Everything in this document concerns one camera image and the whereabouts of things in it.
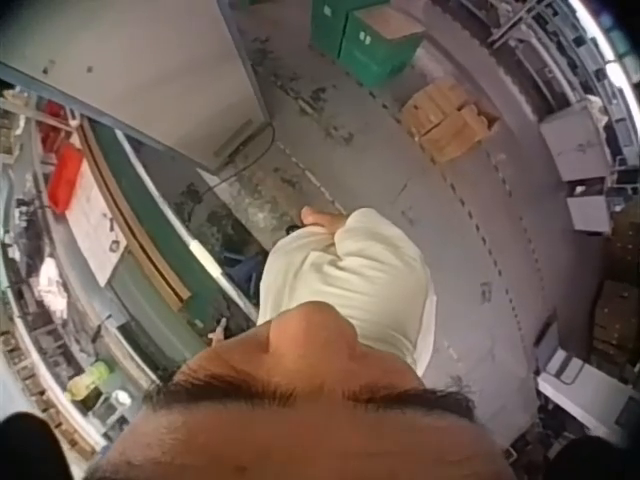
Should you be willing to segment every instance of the green box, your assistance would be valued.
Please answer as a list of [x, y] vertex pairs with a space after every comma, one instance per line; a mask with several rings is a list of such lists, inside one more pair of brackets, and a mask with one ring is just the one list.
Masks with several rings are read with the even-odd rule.
[[313, 0], [311, 45], [337, 60], [347, 17], [352, 10], [388, 3], [389, 0]]
[[422, 42], [424, 27], [390, 6], [349, 13], [340, 64], [366, 87], [402, 72]]

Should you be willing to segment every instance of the eyebrow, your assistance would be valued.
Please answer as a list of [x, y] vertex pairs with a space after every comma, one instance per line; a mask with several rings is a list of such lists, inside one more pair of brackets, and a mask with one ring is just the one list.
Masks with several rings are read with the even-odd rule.
[[[415, 388], [398, 390], [385, 385], [367, 385], [344, 393], [344, 399], [369, 411], [415, 411], [448, 413], [475, 422], [473, 400], [461, 390]], [[251, 407], [288, 408], [295, 405], [294, 389], [236, 377], [210, 376], [202, 380], [172, 381], [154, 387], [144, 403], [152, 410], [209, 404], [244, 404]]]

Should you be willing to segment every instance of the forehead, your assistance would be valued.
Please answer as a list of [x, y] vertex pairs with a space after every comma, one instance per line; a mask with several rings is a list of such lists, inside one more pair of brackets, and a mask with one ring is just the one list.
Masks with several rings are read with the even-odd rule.
[[186, 472], [187, 478], [211, 478], [214, 472], [236, 478], [240, 465], [243, 478], [265, 469], [280, 478], [308, 478], [314, 466], [326, 478], [342, 477], [345, 469], [351, 478], [378, 478], [381, 469], [402, 475], [444, 471], [464, 458], [490, 465], [495, 454], [476, 426], [448, 416], [363, 412], [347, 405], [201, 405], [144, 412], [103, 467], [156, 478], [185, 478]]

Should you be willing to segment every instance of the nose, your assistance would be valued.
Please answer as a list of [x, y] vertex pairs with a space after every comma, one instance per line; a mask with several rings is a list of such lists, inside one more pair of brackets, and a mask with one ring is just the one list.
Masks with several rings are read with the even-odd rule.
[[270, 361], [298, 384], [335, 380], [360, 348], [353, 326], [324, 302], [307, 302], [280, 314], [269, 330]]

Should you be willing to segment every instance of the person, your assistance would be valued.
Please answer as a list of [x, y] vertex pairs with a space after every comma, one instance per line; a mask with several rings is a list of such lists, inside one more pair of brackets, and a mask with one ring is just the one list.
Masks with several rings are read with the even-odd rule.
[[257, 326], [151, 392], [87, 479], [512, 478], [471, 400], [417, 373], [435, 322], [420, 250], [371, 209], [301, 220]]

